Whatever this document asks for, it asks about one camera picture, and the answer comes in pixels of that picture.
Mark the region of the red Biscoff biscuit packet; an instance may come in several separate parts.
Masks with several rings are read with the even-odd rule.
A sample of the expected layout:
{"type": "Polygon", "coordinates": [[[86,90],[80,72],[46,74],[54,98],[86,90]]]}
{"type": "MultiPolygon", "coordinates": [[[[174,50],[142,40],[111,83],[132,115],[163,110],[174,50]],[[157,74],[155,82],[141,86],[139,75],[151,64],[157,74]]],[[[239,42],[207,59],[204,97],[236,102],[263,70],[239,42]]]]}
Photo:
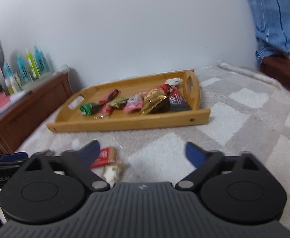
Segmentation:
{"type": "Polygon", "coordinates": [[[99,157],[91,164],[90,168],[104,167],[116,163],[116,149],[107,147],[100,150],[99,157]]]}

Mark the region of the clear bag nougat snack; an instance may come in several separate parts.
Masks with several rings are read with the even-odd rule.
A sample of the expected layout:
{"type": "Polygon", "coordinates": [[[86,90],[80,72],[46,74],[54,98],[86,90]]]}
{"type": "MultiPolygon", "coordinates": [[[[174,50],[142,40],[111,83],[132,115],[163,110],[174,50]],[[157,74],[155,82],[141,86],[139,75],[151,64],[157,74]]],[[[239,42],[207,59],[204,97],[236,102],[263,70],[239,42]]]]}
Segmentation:
{"type": "Polygon", "coordinates": [[[123,163],[107,165],[104,167],[101,178],[109,184],[119,182],[124,172],[124,168],[125,165],[123,163]]]}

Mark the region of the brown chocolate cone snack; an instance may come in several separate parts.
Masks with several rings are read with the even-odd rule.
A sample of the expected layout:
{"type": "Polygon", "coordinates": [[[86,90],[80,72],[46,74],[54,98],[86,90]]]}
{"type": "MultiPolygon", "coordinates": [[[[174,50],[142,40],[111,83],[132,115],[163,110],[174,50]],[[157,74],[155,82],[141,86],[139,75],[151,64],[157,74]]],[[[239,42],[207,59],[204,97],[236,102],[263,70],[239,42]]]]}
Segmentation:
{"type": "Polygon", "coordinates": [[[41,154],[43,154],[44,156],[55,156],[55,152],[51,150],[42,151],[41,154]]]}

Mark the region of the green foil snack packet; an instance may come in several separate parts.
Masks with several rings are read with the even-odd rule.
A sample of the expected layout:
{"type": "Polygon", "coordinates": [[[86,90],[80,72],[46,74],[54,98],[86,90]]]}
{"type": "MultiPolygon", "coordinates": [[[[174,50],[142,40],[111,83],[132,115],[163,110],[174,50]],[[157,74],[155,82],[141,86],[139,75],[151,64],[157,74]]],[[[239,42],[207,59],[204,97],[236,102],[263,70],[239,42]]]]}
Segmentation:
{"type": "Polygon", "coordinates": [[[102,106],[103,106],[102,104],[98,104],[94,102],[83,104],[80,107],[80,112],[82,115],[87,115],[87,116],[93,115],[97,113],[101,109],[102,106]]]}

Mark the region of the red black snack bar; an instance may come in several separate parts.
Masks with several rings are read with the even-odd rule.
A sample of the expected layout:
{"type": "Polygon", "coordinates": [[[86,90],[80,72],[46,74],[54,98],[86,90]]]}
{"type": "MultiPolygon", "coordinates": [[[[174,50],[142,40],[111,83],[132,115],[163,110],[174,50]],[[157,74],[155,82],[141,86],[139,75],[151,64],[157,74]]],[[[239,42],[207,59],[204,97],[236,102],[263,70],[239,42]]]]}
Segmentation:
{"type": "Polygon", "coordinates": [[[168,97],[171,112],[181,112],[191,110],[191,107],[189,106],[185,98],[180,94],[177,87],[170,86],[168,91],[168,97]]]}

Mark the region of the gold foil snack packet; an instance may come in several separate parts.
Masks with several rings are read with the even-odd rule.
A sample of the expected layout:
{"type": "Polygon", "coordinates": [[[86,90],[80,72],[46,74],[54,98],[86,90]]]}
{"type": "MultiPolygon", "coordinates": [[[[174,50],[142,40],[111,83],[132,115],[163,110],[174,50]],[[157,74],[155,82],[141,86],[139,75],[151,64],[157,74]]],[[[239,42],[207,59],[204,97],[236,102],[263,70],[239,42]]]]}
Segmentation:
{"type": "Polygon", "coordinates": [[[108,105],[118,110],[122,110],[126,106],[128,100],[129,97],[121,97],[108,102],[108,105]]]}

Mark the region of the long red wafer bar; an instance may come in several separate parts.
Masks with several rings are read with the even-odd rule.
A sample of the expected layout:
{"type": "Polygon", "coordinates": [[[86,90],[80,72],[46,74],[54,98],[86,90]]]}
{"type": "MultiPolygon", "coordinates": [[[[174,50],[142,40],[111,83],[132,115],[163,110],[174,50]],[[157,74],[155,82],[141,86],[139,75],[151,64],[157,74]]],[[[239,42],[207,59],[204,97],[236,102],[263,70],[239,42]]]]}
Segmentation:
{"type": "Polygon", "coordinates": [[[119,89],[110,90],[104,98],[99,100],[99,104],[107,104],[108,102],[114,100],[117,95],[120,93],[119,89]]]}

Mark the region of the pink pastry packet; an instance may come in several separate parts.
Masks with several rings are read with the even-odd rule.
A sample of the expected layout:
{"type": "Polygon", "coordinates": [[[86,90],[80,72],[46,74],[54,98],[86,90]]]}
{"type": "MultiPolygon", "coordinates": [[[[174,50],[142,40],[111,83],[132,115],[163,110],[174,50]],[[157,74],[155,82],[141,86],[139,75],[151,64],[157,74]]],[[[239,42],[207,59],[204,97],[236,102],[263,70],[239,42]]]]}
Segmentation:
{"type": "Polygon", "coordinates": [[[145,92],[140,92],[140,93],[137,93],[137,94],[131,96],[129,98],[126,106],[124,107],[124,113],[130,113],[130,112],[133,112],[135,110],[142,109],[143,99],[144,99],[145,95],[146,95],[145,92]]]}

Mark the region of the red gold peanut bag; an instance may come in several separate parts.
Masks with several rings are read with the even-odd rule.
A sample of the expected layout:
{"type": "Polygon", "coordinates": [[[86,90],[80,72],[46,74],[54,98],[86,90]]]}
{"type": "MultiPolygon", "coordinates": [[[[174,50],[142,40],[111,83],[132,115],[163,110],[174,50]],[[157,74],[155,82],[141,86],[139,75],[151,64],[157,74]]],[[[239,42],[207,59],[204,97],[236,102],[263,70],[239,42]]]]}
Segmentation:
{"type": "Polygon", "coordinates": [[[143,99],[141,109],[142,115],[165,113],[170,111],[169,89],[168,84],[163,84],[151,89],[143,99]]]}

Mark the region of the clear white candy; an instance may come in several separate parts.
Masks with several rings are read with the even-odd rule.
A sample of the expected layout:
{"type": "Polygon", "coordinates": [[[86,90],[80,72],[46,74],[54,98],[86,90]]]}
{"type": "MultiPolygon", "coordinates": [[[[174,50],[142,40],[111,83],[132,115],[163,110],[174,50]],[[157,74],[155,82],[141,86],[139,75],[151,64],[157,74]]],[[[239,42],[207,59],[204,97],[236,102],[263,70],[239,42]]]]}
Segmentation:
{"type": "Polygon", "coordinates": [[[170,86],[178,86],[181,84],[183,80],[179,77],[173,78],[173,79],[167,79],[164,84],[168,84],[170,86]]]}

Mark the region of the grey white checked blanket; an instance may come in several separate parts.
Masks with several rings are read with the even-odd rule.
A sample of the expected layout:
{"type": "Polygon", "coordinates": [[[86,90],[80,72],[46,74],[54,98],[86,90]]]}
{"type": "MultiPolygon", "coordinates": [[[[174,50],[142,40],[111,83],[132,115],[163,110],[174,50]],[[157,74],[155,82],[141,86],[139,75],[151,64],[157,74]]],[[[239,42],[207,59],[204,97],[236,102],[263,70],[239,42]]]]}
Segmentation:
{"type": "Polygon", "coordinates": [[[126,166],[124,181],[172,183],[193,170],[184,152],[188,141],[231,156],[251,152],[286,190],[288,199],[281,223],[290,230],[290,91],[261,73],[224,62],[195,72],[200,82],[201,106],[211,110],[205,125],[55,133],[48,129],[57,118],[52,114],[20,150],[30,155],[48,149],[60,154],[98,140],[102,147],[118,150],[119,161],[126,166]]]}

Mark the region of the small white bottles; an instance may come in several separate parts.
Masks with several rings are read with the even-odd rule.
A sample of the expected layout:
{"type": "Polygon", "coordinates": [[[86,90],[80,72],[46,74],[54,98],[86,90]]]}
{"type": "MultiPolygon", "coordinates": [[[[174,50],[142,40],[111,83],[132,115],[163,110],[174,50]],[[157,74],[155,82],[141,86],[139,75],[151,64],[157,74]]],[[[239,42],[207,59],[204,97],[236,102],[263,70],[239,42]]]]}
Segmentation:
{"type": "Polygon", "coordinates": [[[22,91],[21,84],[17,80],[17,75],[9,75],[5,77],[5,84],[10,95],[19,93],[22,91]]]}

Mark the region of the teal spray bottle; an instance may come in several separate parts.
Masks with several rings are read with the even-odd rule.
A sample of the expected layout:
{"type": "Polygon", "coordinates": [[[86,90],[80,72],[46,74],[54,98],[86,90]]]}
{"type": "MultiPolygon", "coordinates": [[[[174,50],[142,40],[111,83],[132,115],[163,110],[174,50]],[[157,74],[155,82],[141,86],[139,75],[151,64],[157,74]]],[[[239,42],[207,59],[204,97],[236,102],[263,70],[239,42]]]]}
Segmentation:
{"type": "Polygon", "coordinates": [[[44,61],[44,57],[41,51],[35,46],[34,47],[34,58],[36,60],[36,65],[39,71],[39,74],[42,75],[48,72],[47,66],[44,61]]]}
{"type": "Polygon", "coordinates": [[[24,59],[22,58],[20,53],[17,53],[16,56],[17,56],[17,66],[19,68],[22,83],[23,84],[30,83],[32,81],[32,78],[30,77],[30,73],[28,72],[24,59]]]}

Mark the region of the green spray bottle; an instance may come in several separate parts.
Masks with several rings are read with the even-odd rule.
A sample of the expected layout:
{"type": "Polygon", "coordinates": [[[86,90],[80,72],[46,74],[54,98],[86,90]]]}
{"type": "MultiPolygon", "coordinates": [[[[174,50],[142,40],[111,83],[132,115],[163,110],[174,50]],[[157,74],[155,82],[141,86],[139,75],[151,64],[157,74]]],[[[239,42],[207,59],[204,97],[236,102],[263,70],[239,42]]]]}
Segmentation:
{"type": "Polygon", "coordinates": [[[40,77],[40,73],[38,71],[34,56],[32,55],[32,53],[30,53],[30,51],[28,49],[26,49],[26,57],[28,60],[28,64],[31,70],[31,74],[32,74],[32,78],[33,79],[37,79],[40,77]]]}

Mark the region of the blue plaid bedding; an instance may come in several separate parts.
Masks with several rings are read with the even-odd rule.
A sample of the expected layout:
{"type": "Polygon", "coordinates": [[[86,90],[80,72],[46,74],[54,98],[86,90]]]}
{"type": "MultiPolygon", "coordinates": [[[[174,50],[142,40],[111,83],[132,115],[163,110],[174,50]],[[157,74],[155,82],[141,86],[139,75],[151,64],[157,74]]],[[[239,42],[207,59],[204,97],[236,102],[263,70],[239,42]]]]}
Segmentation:
{"type": "Polygon", "coordinates": [[[275,54],[290,56],[290,0],[248,0],[255,22],[259,64],[275,54]]]}

